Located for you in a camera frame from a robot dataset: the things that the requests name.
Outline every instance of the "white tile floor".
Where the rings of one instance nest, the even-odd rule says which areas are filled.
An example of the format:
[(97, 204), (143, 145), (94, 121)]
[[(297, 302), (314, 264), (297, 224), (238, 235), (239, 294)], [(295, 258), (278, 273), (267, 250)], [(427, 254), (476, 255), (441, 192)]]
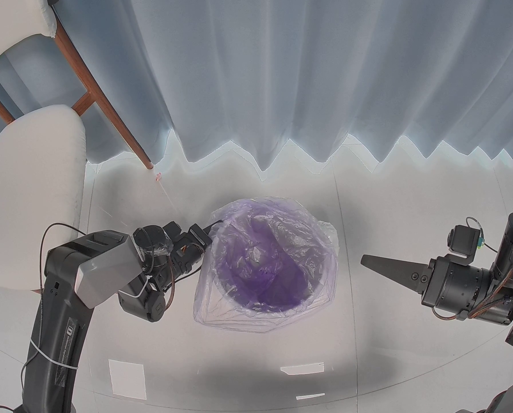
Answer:
[[(170, 220), (186, 229), (206, 224), (232, 200), (255, 196), (294, 198), (333, 223), (341, 244), (334, 303), (257, 335), (194, 322), (195, 278), (178, 287), (170, 312), (155, 324), (124, 313), (111, 298), (96, 308), (81, 357), (74, 393), (79, 412), (450, 413), (485, 409), (513, 383), (513, 351), (503, 328), (437, 320), (417, 294), (359, 264), (364, 253), (422, 263), (444, 255), (448, 231), (467, 215), (478, 218), (487, 241), (497, 245), (513, 211), (513, 161), (506, 155), (490, 161), (480, 150), (463, 156), (441, 145), (425, 159), (402, 139), (378, 164), (348, 141), (328, 163), (317, 163), (286, 145), (262, 173), (231, 144), (188, 163), (172, 137), (152, 171), (129, 153), (87, 166), (81, 229), (131, 232)], [(493, 258), (482, 249), (474, 264), (488, 268)], [(37, 304), (33, 293), (0, 289), (0, 403), (18, 404), (19, 368)], [(144, 365), (147, 401), (113, 395), (109, 359)], [(280, 370), (315, 362), (324, 362), (323, 373)], [(319, 393), (325, 395), (296, 400)]]

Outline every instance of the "clear tape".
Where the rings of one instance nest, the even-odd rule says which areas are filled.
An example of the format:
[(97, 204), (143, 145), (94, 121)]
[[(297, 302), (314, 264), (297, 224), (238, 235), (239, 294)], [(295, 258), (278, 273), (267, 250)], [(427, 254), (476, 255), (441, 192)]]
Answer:
[(33, 347), (35, 348), (35, 350), (40, 353), (41, 355), (43, 355), (48, 361), (50, 361), (52, 364), (56, 364), (57, 366), (61, 366), (61, 367), (65, 367), (65, 368), (70, 368), (71, 370), (77, 370), (78, 367), (73, 367), (73, 366), (68, 366), (67, 364), (62, 364), (58, 361), (54, 361), (52, 358), (48, 357), (42, 350), (40, 350), (40, 348), (38, 348), (38, 346), (33, 342), (33, 340), (30, 340), (31, 341), (31, 344), (33, 345)]
[(144, 283), (144, 285), (142, 286), (142, 290), (140, 291), (140, 293), (138, 295), (131, 295), (129, 293), (126, 293), (125, 291), (122, 291), (121, 289), (119, 289), (118, 292), (128, 295), (129, 297), (137, 299), (140, 295), (142, 295), (142, 293), (144, 292), (144, 289), (146, 289), (146, 286), (148, 285), (149, 280), (150, 280), (150, 277), (146, 276), (146, 283)]

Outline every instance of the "purple plastic bag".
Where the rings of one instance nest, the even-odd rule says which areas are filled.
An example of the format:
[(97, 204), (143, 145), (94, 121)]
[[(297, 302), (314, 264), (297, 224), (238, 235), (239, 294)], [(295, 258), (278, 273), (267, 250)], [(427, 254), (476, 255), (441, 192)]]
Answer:
[(298, 202), (241, 199), (212, 213), (212, 245), (199, 275), (194, 319), (268, 332), (327, 306), (335, 296), (338, 238)]

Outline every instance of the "white chair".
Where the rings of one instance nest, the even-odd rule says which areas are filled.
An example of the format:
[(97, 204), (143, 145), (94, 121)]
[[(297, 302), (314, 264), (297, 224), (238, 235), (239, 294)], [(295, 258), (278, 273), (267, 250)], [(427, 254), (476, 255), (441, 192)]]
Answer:
[[(79, 115), (88, 107), (96, 102), (145, 166), (152, 168), (47, 0), (0, 0), (0, 54), (36, 34), (54, 38), (87, 92), (73, 108), (44, 107), (16, 120), (0, 102), (0, 116), (7, 123), (0, 133), (0, 286), (12, 289), (39, 288), (39, 249), (47, 226), (79, 225), (86, 164)], [(45, 249), (76, 237), (74, 230), (53, 227)]]

